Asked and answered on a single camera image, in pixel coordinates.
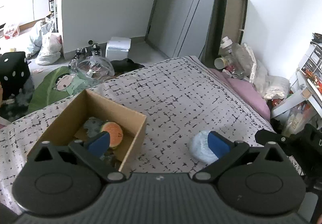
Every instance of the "black cloth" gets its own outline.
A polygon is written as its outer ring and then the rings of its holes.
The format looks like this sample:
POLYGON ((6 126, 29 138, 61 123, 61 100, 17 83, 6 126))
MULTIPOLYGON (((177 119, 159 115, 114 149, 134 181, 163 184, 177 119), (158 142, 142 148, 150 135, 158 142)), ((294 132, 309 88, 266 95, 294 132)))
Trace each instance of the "black cloth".
POLYGON ((130 71, 134 71, 137 69, 144 68, 144 65, 135 63, 131 59, 123 59, 121 61, 111 61, 111 64, 114 68, 115 73, 126 73, 130 71))
POLYGON ((30 77, 25 52, 7 52, 0 57, 0 82, 3 88, 2 99, 15 97, 30 77))

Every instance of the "red plastic bag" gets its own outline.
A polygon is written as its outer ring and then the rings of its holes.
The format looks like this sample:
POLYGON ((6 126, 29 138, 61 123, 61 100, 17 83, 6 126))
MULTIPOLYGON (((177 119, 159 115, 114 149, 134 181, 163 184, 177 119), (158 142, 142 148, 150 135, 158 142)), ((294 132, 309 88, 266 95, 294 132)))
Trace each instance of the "red plastic bag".
POLYGON ((6 40, 17 37, 20 33, 19 23, 6 23, 4 25, 3 34, 6 40))

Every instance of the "plastic bottle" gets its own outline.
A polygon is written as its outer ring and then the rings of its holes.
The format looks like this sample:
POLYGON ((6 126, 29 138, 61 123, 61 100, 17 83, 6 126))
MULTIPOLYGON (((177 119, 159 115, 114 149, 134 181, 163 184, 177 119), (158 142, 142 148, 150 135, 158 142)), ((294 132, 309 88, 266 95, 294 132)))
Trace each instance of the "plastic bottle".
POLYGON ((234 55, 234 51, 238 50, 239 44, 232 43, 228 37, 222 39, 222 44, 220 44, 221 53, 225 58, 230 58, 232 63, 225 67, 228 70, 233 78, 243 79, 245 77, 245 72, 241 65, 238 63, 237 58, 234 55))

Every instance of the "cardboard box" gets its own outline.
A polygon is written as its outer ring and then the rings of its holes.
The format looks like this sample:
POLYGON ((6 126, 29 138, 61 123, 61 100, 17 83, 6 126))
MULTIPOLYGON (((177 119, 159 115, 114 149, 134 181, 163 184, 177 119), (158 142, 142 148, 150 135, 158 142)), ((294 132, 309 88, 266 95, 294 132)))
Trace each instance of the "cardboard box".
POLYGON ((145 137, 147 117, 91 90, 82 91, 52 122, 35 146, 45 140, 55 146, 66 146, 75 138, 86 141, 88 137, 83 124, 89 117, 116 122, 121 126, 123 140, 113 152, 121 162, 119 171, 129 174, 130 164, 138 155, 145 137))

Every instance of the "pink pillow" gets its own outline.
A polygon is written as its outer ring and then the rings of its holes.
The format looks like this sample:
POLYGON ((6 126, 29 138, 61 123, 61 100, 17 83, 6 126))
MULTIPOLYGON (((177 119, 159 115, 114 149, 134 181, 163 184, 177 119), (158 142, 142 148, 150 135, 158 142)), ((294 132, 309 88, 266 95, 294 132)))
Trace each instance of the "pink pillow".
POLYGON ((253 85, 244 80, 226 79, 233 90, 247 102, 257 113, 267 121, 270 120, 270 110, 266 101, 253 88, 253 85))

